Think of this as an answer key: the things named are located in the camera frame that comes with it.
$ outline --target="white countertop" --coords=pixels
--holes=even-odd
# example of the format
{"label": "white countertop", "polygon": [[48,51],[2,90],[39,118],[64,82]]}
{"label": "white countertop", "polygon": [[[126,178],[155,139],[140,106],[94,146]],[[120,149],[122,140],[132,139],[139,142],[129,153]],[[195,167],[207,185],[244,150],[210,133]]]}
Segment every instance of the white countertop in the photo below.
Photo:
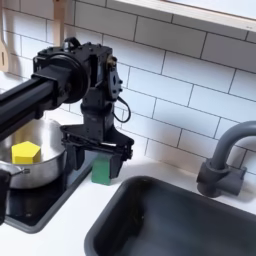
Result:
{"label": "white countertop", "polygon": [[[125,163],[113,185],[83,181],[47,226],[37,234],[26,234],[6,224],[0,227],[0,255],[3,256],[84,256],[84,238],[122,181],[147,175],[197,193],[196,175],[146,157]],[[218,201],[256,214],[256,195],[241,192],[239,197],[221,196]]]}

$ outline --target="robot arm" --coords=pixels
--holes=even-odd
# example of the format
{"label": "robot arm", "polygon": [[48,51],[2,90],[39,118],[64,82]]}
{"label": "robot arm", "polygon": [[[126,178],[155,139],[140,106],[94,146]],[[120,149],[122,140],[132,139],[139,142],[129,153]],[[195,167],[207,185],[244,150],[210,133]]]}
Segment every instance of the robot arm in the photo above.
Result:
{"label": "robot arm", "polygon": [[[62,142],[74,159],[71,164],[79,169],[85,150],[105,153],[110,156],[110,178],[117,177],[123,162],[132,157],[134,141],[114,127],[114,104],[122,101],[122,81],[112,49],[68,38],[62,47],[39,52],[33,62],[31,79],[0,95],[0,141],[41,118],[45,110],[82,100],[83,124],[61,127]],[[0,181],[6,175],[0,170]]]}

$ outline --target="wall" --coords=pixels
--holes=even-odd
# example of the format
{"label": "wall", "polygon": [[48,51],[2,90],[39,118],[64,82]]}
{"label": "wall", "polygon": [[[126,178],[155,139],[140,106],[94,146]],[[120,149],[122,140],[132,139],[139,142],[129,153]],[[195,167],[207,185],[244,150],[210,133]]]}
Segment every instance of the wall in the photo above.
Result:
{"label": "wall", "polygon": [[[52,45],[53,5],[5,0],[4,6],[12,67],[0,73],[0,88],[8,90],[30,77],[31,59]],[[114,48],[122,97],[133,111],[129,123],[116,126],[135,139],[136,155],[198,172],[227,129],[256,120],[256,34],[113,0],[69,1],[66,23],[66,35]],[[81,123],[79,103],[46,118]],[[256,188],[255,138],[237,143],[228,163],[248,167],[245,187]]]}

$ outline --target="faucet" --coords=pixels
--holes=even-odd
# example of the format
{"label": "faucet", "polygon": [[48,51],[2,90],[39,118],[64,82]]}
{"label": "faucet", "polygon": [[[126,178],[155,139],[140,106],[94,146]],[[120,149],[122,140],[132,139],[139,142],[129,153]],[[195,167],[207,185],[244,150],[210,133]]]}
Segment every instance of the faucet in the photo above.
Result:
{"label": "faucet", "polygon": [[197,177],[198,191],[207,197],[219,197],[222,192],[239,195],[246,168],[232,169],[226,164],[234,144],[242,138],[256,136],[256,121],[233,126],[220,138],[213,157],[201,166]]}

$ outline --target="sink basin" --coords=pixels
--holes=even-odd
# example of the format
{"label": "sink basin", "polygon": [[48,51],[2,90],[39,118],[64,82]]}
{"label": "sink basin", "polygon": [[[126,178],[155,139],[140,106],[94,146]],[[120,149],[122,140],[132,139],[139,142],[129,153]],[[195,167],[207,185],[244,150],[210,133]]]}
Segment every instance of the sink basin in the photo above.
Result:
{"label": "sink basin", "polygon": [[85,239],[86,256],[255,256],[256,216],[168,183],[125,181]]}

